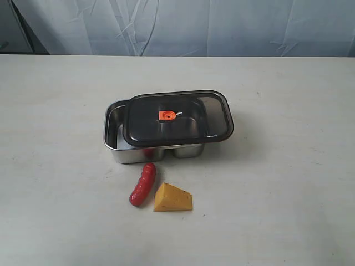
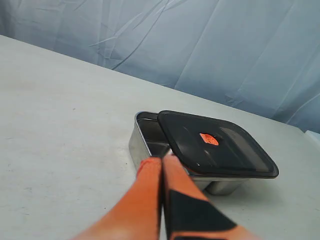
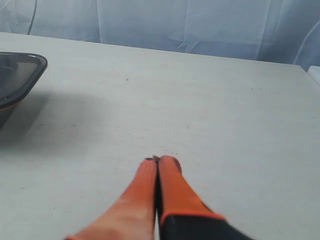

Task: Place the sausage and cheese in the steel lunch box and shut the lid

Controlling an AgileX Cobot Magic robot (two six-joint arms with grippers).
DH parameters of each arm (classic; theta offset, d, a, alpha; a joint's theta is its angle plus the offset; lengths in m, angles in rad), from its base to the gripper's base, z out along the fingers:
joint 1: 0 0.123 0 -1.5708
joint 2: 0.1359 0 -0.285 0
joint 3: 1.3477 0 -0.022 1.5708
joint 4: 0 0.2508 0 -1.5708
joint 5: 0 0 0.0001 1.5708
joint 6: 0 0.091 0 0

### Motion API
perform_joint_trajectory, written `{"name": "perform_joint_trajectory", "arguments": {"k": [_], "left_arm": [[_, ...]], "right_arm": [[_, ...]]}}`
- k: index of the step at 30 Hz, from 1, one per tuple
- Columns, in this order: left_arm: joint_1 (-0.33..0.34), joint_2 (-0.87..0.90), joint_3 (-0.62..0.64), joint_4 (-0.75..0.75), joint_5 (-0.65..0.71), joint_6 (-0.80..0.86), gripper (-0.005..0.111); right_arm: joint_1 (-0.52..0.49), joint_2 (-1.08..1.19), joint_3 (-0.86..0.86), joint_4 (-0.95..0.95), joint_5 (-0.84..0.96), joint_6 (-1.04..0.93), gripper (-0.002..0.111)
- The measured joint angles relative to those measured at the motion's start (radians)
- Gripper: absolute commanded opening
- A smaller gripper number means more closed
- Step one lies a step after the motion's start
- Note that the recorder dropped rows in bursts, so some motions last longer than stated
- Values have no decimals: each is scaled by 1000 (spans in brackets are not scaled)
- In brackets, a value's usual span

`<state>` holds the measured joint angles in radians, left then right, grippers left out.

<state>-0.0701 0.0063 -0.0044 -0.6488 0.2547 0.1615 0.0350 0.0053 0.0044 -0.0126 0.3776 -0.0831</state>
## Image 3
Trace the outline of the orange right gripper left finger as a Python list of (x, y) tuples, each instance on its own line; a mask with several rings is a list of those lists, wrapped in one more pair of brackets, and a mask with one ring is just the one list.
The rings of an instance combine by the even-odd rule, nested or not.
[(153, 240), (157, 163), (144, 159), (117, 201), (97, 220), (67, 240)]

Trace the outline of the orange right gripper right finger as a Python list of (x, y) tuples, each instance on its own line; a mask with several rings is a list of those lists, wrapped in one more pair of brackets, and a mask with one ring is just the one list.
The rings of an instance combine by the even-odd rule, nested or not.
[(179, 161), (158, 161), (159, 236), (161, 240), (250, 240), (207, 207), (185, 180)]

